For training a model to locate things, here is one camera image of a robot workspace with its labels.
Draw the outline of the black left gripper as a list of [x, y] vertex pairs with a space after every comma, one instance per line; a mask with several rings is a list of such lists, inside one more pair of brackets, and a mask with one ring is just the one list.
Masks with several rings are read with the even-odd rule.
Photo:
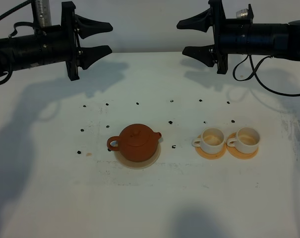
[[113, 31], [113, 27], [110, 23], [87, 19], [77, 14], [74, 16], [74, 10], [75, 5], [72, 1], [61, 3], [61, 27], [66, 38], [65, 45], [68, 50], [65, 63], [67, 75], [71, 81], [79, 79], [78, 66], [86, 70], [96, 61], [112, 53], [112, 49], [104, 45], [80, 48], [77, 54], [74, 19], [76, 22], [75, 29], [81, 39]]

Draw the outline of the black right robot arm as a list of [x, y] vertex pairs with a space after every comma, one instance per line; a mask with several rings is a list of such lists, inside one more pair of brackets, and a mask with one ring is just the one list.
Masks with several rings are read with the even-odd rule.
[[243, 16], [228, 19], [222, 1], [209, 1], [209, 9], [194, 17], [181, 20], [178, 29], [207, 32], [213, 28], [214, 44], [185, 47], [183, 55], [208, 67], [217, 66], [218, 74], [226, 74], [228, 55], [261, 55], [300, 61], [300, 20], [288, 24], [256, 24], [249, 7]]

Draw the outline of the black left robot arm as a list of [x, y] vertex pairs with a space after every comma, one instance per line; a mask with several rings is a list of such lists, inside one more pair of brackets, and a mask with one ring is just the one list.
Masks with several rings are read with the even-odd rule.
[[79, 79], [78, 68], [88, 69], [112, 53], [109, 46], [83, 48], [80, 40], [113, 30], [110, 23], [94, 21], [75, 14], [71, 1], [61, 4], [61, 23], [52, 25], [47, 0], [26, 0], [0, 16], [0, 21], [19, 9], [31, 5], [32, 22], [16, 22], [13, 32], [0, 39], [0, 85], [14, 71], [65, 62], [70, 80]]

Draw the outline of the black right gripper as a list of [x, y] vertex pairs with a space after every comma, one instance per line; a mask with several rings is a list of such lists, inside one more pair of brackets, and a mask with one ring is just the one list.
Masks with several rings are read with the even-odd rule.
[[226, 16], [221, 0], [210, 0], [210, 8], [206, 11], [178, 22], [177, 29], [207, 32], [213, 27], [214, 44], [203, 47], [187, 46], [183, 49], [184, 56], [193, 58], [207, 67], [217, 65], [218, 74], [226, 74], [228, 70], [228, 54], [221, 50], [221, 30], [225, 26]]

